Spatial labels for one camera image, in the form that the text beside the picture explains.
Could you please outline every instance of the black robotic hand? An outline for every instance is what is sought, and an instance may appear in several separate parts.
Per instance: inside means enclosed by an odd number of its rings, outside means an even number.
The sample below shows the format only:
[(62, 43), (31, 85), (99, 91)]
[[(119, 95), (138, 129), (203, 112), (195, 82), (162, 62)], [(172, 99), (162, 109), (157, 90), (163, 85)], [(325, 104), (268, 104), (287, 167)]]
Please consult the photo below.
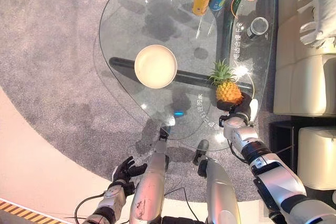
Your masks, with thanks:
[(238, 117), (244, 119), (246, 124), (251, 119), (251, 108), (250, 103), (252, 101), (251, 96), (249, 96), (247, 93), (241, 93), (243, 96), (243, 101), (239, 105), (235, 105), (231, 102), (223, 102), (218, 101), (217, 102), (217, 108), (223, 111), (229, 112), (229, 116), (221, 116), (219, 119), (220, 125), (222, 124), (222, 121), (225, 121), (232, 117)]
[(113, 182), (109, 186), (121, 185), (124, 188), (126, 197), (134, 194), (134, 182), (130, 182), (132, 177), (139, 176), (146, 171), (147, 164), (135, 166), (133, 156), (128, 157), (122, 162), (113, 175)]

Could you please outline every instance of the yellow striped tape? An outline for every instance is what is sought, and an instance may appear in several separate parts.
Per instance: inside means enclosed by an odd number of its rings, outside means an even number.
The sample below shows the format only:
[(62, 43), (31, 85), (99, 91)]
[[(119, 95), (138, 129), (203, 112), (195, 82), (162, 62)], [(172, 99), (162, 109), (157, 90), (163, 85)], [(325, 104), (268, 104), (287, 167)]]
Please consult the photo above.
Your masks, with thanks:
[(16, 215), (26, 220), (30, 220), (38, 224), (71, 224), (71, 222), (59, 220), (55, 217), (44, 215), (40, 212), (24, 208), (10, 201), (0, 198), (0, 210)]

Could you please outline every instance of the pineapple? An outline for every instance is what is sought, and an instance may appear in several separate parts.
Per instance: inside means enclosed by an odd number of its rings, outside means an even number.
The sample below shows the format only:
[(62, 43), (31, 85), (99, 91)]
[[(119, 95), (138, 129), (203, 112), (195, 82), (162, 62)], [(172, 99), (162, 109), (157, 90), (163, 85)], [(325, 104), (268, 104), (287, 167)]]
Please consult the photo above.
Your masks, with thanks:
[(229, 65), (224, 64), (224, 61), (215, 62), (215, 69), (209, 76), (212, 84), (216, 86), (216, 98), (218, 101), (231, 102), (240, 104), (243, 100), (239, 87), (233, 83), (234, 74), (231, 73)]

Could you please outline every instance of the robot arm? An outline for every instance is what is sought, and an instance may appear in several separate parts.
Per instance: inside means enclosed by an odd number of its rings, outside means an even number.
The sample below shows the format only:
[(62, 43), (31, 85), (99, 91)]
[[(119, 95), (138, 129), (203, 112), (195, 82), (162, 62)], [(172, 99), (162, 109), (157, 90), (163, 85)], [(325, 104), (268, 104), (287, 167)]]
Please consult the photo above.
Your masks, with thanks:
[(134, 183), (130, 182), (131, 177), (143, 174), (147, 168), (147, 164), (133, 166), (134, 163), (131, 156), (118, 166), (113, 175), (113, 182), (104, 192), (103, 200), (99, 202), (97, 209), (83, 224), (114, 224), (119, 220), (122, 207), (126, 203), (126, 197), (134, 194), (135, 187)]
[(270, 218), (275, 223), (335, 224), (336, 211), (321, 201), (307, 198), (299, 177), (268, 149), (253, 127), (247, 126), (248, 109), (237, 108), (223, 121), (224, 136), (250, 166)]

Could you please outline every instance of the glass table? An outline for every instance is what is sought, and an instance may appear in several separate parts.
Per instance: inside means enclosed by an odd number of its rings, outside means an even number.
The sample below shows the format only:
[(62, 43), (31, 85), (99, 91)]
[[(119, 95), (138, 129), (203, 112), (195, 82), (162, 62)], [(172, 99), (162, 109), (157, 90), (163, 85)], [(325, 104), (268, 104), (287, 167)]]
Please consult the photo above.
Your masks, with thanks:
[[(109, 0), (100, 21), (100, 46), (109, 68), (134, 101), (169, 129), (169, 138), (209, 150), (228, 147), (218, 119), (215, 88), (208, 75), (225, 59), (243, 92), (253, 98), (257, 115), (263, 98), (277, 27), (276, 0), (226, 0), (217, 12), (192, 13), (193, 0)], [(268, 20), (268, 31), (244, 48), (239, 36), (256, 17)], [(134, 72), (137, 54), (148, 45), (168, 47), (177, 59), (177, 75), (162, 89), (141, 84)]]

